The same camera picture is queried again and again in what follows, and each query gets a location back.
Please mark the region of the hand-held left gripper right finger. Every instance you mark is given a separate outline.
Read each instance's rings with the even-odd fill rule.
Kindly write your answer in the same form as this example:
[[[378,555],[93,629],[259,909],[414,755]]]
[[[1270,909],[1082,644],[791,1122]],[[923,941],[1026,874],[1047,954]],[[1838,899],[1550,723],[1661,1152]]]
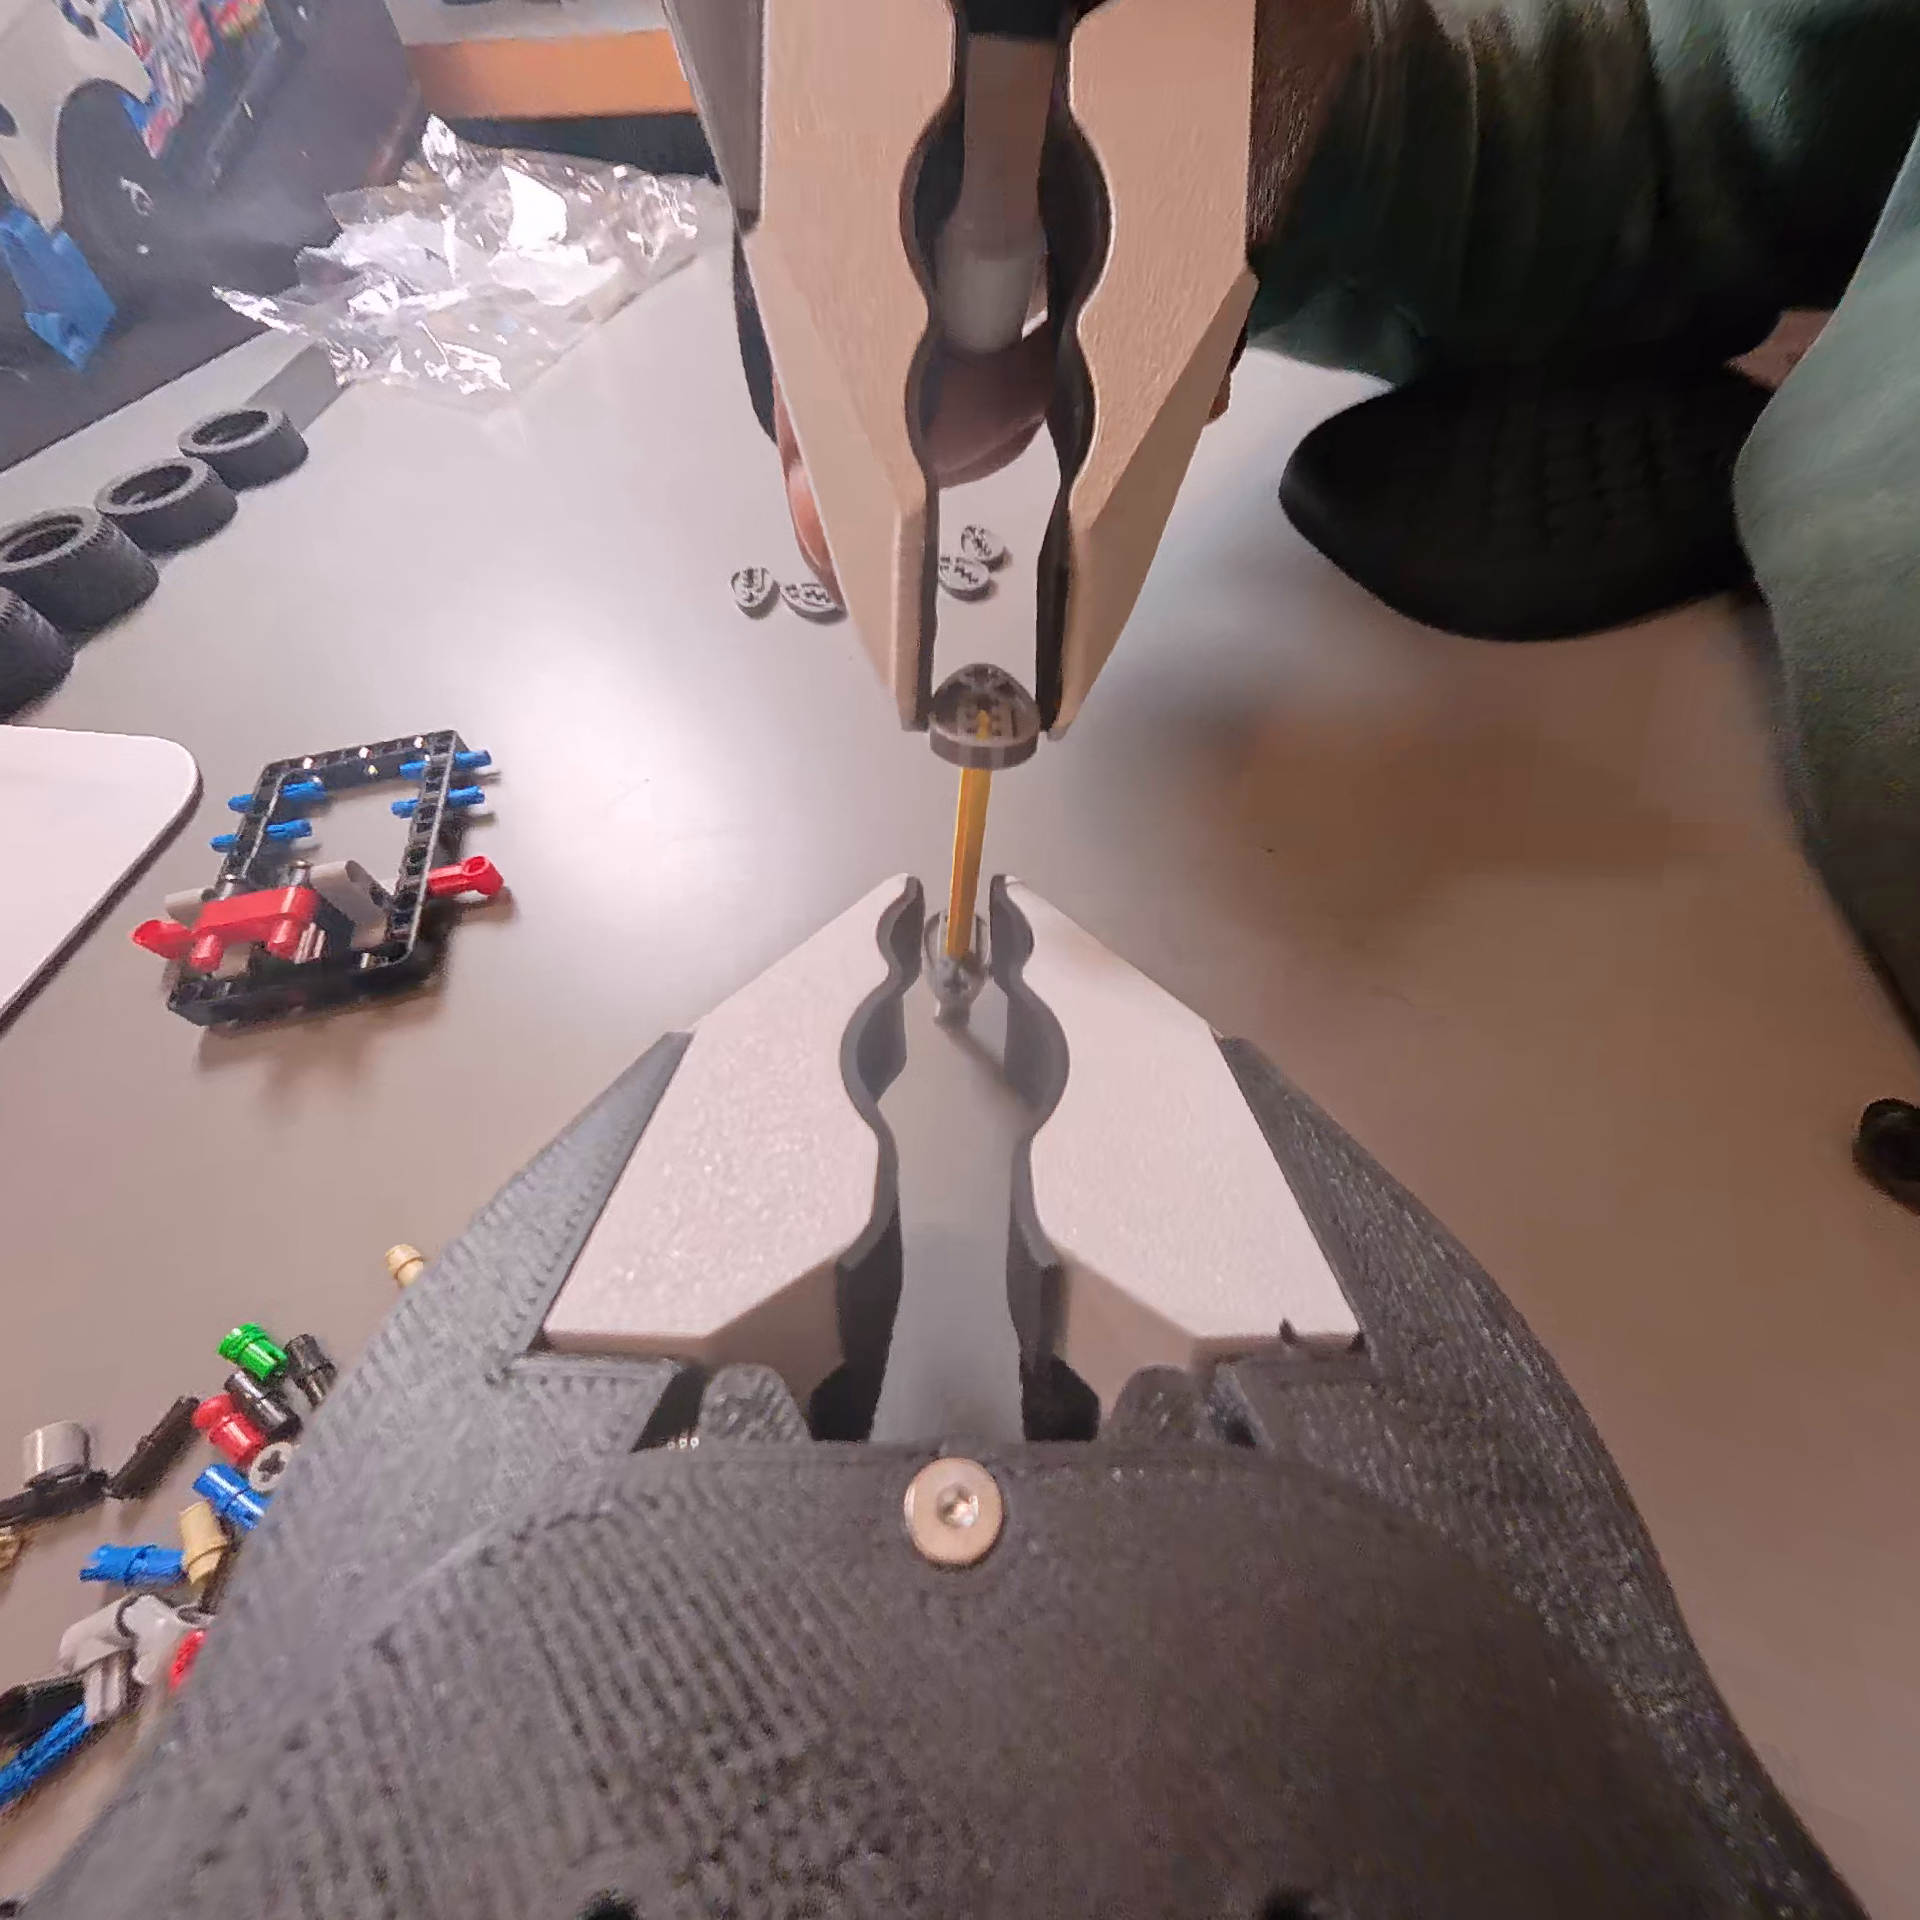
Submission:
[[[1361,1321],[1215,1026],[992,880],[1003,1075],[1024,1109],[1006,1296],[1030,1434],[1096,1434],[1147,1370],[1354,1354]]]

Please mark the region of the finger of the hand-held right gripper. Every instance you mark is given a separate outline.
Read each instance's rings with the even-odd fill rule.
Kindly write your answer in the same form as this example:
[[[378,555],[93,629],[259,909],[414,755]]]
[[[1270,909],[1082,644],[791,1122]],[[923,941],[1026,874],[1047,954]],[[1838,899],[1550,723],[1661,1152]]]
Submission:
[[[1096,5],[1064,43],[1042,207],[1061,298],[1038,698],[1056,739],[1137,611],[1251,314],[1258,5]]]
[[[937,506],[915,183],[953,96],[953,10],[769,3],[760,19],[760,316],[856,636],[921,732]]]

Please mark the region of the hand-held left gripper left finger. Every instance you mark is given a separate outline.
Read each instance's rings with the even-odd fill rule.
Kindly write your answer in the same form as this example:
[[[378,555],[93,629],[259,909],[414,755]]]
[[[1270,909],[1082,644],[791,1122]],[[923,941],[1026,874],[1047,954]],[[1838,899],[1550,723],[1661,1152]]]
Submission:
[[[545,1314],[574,1357],[779,1377],[869,1434],[902,1299],[899,1152],[923,888],[896,875],[698,1021]]]

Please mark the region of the cluster of grey lego discs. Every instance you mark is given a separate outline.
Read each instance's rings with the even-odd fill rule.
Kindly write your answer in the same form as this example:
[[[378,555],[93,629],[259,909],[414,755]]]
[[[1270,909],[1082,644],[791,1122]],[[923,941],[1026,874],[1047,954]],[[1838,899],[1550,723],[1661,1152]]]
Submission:
[[[939,593],[961,603],[990,597],[1010,563],[1010,549],[995,529],[966,524],[957,543],[937,559]],[[762,618],[786,605],[800,618],[827,623],[846,613],[843,603],[816,580],[783,580],[769,567],[739,567],[730,577],[731,600],[745,618]]]

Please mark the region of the yellow lego axle assembly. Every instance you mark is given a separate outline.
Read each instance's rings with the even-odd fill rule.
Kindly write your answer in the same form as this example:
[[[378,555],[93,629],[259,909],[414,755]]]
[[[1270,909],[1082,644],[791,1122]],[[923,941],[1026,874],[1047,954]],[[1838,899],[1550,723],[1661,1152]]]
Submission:
[[[966,764],[951,840],[949,904],[937,924],[926,931],[926,971],[939,1024],[961,1026],[989,977],[985,936],[977,912],[981,860],[985,853],[992,805],[992,768]]]

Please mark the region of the grey lego disc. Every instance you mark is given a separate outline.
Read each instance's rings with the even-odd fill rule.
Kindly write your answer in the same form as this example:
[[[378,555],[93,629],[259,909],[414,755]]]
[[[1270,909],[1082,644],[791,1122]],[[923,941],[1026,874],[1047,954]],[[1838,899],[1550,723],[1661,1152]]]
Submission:
[[[1026,685],[998,664],[967,664],[928,704],[928,745],[967,772],[1010,771],[1038,753],[1042,719]]]

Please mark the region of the person's right forearm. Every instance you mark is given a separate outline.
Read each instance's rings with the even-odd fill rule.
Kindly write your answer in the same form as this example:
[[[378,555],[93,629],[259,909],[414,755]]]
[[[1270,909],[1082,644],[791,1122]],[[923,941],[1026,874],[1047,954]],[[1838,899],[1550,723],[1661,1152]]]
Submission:
[[[1837,307],[1917,138],[1907,3],[1365,5],[1251,336],[1405,384],[1757,346]]]

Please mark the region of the black lego set box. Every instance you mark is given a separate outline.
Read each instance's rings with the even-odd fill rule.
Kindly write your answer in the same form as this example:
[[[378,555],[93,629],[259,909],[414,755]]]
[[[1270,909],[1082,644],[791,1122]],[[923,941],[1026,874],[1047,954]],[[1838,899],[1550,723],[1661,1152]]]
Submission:
[[[3,467],[251,333],[418,96],[379,3],[3,5]]]

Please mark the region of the pile of small lego pieces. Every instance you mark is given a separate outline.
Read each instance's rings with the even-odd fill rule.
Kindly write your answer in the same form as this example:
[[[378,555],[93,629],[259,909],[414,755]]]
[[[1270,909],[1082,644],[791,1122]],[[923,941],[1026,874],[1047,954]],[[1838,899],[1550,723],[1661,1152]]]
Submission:
[[[266,1516],[297,1456],[304,1416],[319,1410],[337,1368],[317,1336],[278,1341],[245,1324],[219,1341],[230,1377],[211,1396],[186,1394],[115,1472],[90,1459],[90,1428],[38,1428],[30,1481],[6,1500],[6,1579],[50,1528],[118,1504],[144,1504],[201,1445],[198,1496],[176,1519],[179,1543],[99,1543],[79,1579],[107,1587],[104,1617],[88,1617],[77,1653],[61,1653],[48,1676],[6,1689],[6,1820],[50,1789],[104,1733],[141,1719],[152,1691],[173,1701],[205,1651],[219,1615],[235,1554]]]

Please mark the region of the person's right hand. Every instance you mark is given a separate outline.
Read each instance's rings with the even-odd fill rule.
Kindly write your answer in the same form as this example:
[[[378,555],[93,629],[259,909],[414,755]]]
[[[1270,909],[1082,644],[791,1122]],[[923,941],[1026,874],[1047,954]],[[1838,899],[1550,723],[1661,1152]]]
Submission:
[[[1361,57],[1365,19],[1361,3],[1258,8],[1251,255],[1273,241],[1299,197],[1334,100]],[[1049,407],[1049,357],[1049,338],[1034,332],[989,354],[961,353],[937,362],[928,456],[939,490],[992,475],[1034,441]],[[774,387],[774,425],[800,554],[814,577],[839,593],[818,499],[779,387]]]

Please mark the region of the orange edged table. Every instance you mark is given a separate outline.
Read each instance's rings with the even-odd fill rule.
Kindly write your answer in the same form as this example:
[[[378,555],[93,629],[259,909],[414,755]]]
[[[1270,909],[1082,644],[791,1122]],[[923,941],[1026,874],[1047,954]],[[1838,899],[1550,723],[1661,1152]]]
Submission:
[[[461,138],[719,178],[659,3],[390,3],[423,108]]]

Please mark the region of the clear plastic bag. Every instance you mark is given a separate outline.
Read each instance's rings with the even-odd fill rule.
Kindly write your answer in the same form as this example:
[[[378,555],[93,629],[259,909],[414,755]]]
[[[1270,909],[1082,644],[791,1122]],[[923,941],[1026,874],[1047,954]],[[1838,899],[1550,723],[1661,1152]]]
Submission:
[[[339,232],[239,317],[326,354],[337,381],[502,400],[731,237],[725,192],[630,162],[475,147],[425,122],[395,183],[328,200]]]

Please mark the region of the white book stand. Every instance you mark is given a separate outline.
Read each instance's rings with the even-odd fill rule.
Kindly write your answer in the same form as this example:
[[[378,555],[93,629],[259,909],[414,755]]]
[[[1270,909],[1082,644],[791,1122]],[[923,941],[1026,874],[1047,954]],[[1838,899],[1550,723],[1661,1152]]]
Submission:
[[[179,829],[201,768],[163,736],[3,730],[3,1017]]]

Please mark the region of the person's green sweatshirt torso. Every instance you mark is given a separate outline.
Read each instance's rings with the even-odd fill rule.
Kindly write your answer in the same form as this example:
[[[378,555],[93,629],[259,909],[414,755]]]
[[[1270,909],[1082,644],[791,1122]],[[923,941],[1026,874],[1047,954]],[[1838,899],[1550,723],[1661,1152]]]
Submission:
[[[1919,266],[1866,261],[1735,469],[1809,857],[1919,1011]]]

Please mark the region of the black lego frame assembly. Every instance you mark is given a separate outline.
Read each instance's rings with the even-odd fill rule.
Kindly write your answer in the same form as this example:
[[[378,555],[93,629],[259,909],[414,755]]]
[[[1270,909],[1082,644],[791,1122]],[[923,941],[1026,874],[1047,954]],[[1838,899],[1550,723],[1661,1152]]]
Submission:
[[[211,840],[213,883],[168,896],[128,936],[163,964],[168,1008],[239,1031],[425,987],[463,912],[506,895],[494,860],[465,850],[472,818],[493,809],[493,771],[457,730],[266,764]],[[321,845],[323,817],[365,795],[402,828],[392,875]]]

